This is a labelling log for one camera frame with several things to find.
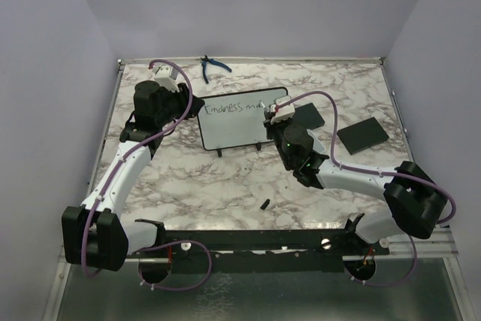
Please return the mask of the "black rectangular eraser block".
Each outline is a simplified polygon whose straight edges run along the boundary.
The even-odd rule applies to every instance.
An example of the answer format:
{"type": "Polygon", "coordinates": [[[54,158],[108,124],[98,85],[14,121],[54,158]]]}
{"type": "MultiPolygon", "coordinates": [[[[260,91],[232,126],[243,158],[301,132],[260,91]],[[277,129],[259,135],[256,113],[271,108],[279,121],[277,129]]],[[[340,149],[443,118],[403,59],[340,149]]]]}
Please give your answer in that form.
{"type": "Polygon", "coordinates": [[[311,130],[318,129],[325,125],[324,119],[313,103],[296,107],[292,120],[293,123],[311,130]]]}

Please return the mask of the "black framed whiteboard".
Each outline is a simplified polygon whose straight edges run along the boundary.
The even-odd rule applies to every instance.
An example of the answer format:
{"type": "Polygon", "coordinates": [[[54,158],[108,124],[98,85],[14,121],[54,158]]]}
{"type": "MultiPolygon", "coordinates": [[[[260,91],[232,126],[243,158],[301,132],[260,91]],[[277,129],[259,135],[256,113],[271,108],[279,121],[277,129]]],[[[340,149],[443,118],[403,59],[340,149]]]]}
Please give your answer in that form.
{"type": "Polygon", "coordinates": [[[264,106],[286,95],[285,87],[271,87],[204,97],[198,113],[203,148],[217,151],[268,143],[264,106]]]}

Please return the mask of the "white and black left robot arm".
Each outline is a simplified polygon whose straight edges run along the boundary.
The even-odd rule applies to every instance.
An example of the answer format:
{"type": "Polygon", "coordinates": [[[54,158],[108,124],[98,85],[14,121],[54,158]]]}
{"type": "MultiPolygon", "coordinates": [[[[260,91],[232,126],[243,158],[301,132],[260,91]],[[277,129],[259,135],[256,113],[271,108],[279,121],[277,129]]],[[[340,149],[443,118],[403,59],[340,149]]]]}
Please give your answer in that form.
{"type": "Polygon", "coordinates": [[[84,271],[117,271],[134,252],[143,250],[155,257],[165,250],[161,223],[141,220],[124,226],[121,214],[164,136],[183,120],[196,117],[204,101],[193,95],[190,82],[172,79],[136,84],[133,101],[134,109],[103,178],[80,206],[69,206],[62,215],[65,259],[84,271]]]}

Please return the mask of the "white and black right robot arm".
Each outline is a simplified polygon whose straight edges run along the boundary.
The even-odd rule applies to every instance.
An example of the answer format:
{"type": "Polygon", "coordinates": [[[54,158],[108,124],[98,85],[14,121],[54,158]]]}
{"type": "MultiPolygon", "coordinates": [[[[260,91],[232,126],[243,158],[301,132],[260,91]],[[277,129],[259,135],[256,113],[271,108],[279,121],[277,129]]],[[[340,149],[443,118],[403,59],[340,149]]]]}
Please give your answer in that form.
{"type": "Polygon", "coordinates": [[[285,169],[303,186],[346,190],[386,203],[385,209],[358,216],[347,227],[345,245],[351,253],[362,254],[380,239],[402,233],[431,237],[448,197],[417,164],[361,168],[335,163],[309,129],[291,120],[265,120],[263,125],[285,169]]]}

